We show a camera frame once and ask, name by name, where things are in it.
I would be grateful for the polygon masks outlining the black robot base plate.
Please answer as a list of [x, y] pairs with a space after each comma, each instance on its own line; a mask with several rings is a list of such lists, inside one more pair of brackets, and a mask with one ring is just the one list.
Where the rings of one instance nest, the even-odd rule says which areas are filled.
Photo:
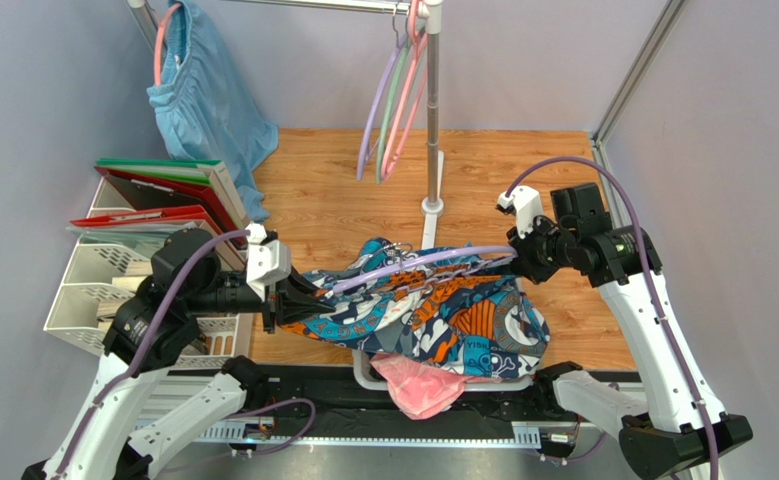
[[540, 429], [571, 433], [597, 426], [585, 417], [544, 400], [537, 386], [516, 392], [464, 392], [451, 408], [426, 419], [411, 420], [394, 404], [387, 392], [371, 391], [355, 380], [353, 369], [344, 366], [294, 366], [261, 364], [267, 381], [248, 396], [244, 413], [289, 400], [272, 410], [275, 434], [294, 434], [309, 419], [315, 419], [306, 434], [317, 435], [448, 436], [450, 438], [496, 438], [506, 434], [510, 422], [529, 422]]

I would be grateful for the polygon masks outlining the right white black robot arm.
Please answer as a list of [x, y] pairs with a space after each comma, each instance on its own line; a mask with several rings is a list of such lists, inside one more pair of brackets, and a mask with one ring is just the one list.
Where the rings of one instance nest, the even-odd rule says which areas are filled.
[[535, 284], [562, 269], [581, 273], [613, 313], [642, 383], [632, 397], [572, 362], [535, 377], [544, 404], [571, 412], [615, 439], [642, 479], [718, 479], [722, 455], [750, 441], [746, 417], [727, 411], [700, 370], [666, 290], [657, 252], [635, 225], [617, 228], [593, 183], [556, 190], [553, 217], [539, 193], [513, 186], [497, 207], [515, 218], [508, 232], [512, 271]]

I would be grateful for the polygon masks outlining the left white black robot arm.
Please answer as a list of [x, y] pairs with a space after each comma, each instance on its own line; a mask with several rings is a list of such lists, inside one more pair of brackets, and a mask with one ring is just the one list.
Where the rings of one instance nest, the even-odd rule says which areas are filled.
[[71, 430], [27, 479], [153, 479], [208, 428], [258, 404], [266, 376], [244, 356], [226, 360], [197, 394], [145, 428], [144, 406], [199, 340], [198, 318], [258, 313], [288, 326], [330, 306], [291, 264], [275, 233], [253, 224], [213, 235], [171, 234], [152, 257], [152, 272], [118, 309], [103, 340], [96, 377]]

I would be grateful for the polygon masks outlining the patterned blue orange shorts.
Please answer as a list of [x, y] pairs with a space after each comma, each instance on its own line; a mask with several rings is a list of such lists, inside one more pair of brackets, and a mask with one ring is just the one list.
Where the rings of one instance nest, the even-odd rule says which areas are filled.
[[543, 315], [528, 299], [507, 258], [481, 255], [422, 265], [334, 294], [337, 283], [446, 250], [409, 250], [382, 237], [363, 244], [340, 271], [305, 277], [335, 307], [284, 331], [366, 352], [398, 354], [454, 373], [511, 380], [535, 373], [551, 340]]

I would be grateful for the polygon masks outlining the purple notched hanger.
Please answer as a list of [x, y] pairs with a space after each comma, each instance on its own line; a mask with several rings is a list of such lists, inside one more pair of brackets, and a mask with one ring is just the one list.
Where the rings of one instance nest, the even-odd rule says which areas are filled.
[[370, 281], [388, 277], [398, 272], [410, 271], [422, 265], [429, 265], [435, 262], [451, 260], [459, 257], [486, 254], [506, 254], [507, 258], [510, 259], [515, 257], [517, 252], [510, 246], [499, 245], [469, 246], [441, 250], [428, 255], [418, 256], [411, 260], [401, 260], [395, 264], [387, 265], [379, 269], [361, 274], [357, 277], [344, 280], [333, 286], [331, 291], [334, 294], [342, 294], [345, 291], [358, 287], [359, 285], [366, 284]]

